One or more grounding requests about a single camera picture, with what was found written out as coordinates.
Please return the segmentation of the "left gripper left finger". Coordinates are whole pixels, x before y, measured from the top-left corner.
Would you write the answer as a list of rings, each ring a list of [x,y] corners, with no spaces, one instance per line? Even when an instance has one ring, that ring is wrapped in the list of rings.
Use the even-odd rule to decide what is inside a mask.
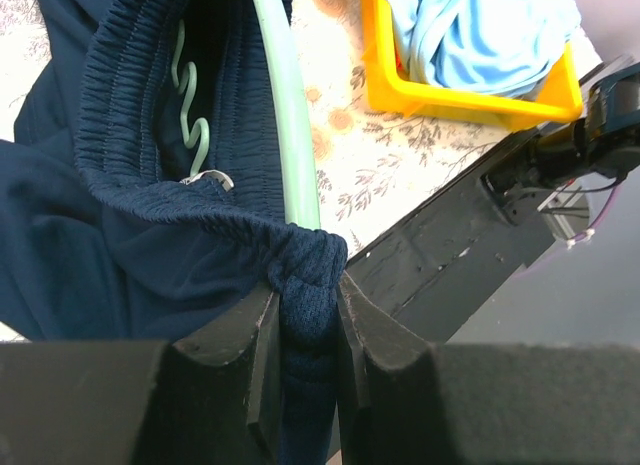
[[[5,464],[273,464],[279,297],[258,285],[175,343],[5,343]]]

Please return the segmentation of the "navy blue shorts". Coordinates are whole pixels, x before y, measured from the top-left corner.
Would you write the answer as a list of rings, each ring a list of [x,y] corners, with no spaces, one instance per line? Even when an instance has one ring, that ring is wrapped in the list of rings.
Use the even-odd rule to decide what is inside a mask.
[[[280,295],[279,462],[326,461],[338,235],[286,222],[253,0],[37,0],[51,60],[1,145],[1,319],[175,341]]]

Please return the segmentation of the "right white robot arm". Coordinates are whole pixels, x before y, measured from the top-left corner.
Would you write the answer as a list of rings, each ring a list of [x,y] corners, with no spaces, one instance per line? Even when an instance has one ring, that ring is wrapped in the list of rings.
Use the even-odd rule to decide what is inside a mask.
[[[517,226],[554,192],[596,173],[620,185],[639,166],[639,64],[597,76],[584,116],[513,133],[507,154],[482,176],[503,220]]]

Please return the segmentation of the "green hanger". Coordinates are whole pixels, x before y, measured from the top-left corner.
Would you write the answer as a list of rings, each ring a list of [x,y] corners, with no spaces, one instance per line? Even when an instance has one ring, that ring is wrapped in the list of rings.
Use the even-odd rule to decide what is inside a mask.
[[[321,227],[313,140],[302,75],[293,35],[282,0],[253,0],[266,55],[274,111],[284,194],[285,220],[306,229]],[[185,148],[195,155],[183,184],[203,177],[218,180],[226,191],[234,187],[225,173],[205,169],[209,152],[209,124],[203,117],[190,122],[188,115],[197,88],[194,62],[181,64],[186,41],[185,24],[178,23],[176,45],[171,62],[173,86],[182,97],[180,127]]]

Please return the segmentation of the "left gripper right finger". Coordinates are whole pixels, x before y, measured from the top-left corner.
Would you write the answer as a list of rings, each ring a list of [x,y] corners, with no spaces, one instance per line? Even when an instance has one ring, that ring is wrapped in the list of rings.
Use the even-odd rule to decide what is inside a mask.
[[[635,464],[639,352],[438,344],[338,292],[346,464]]]

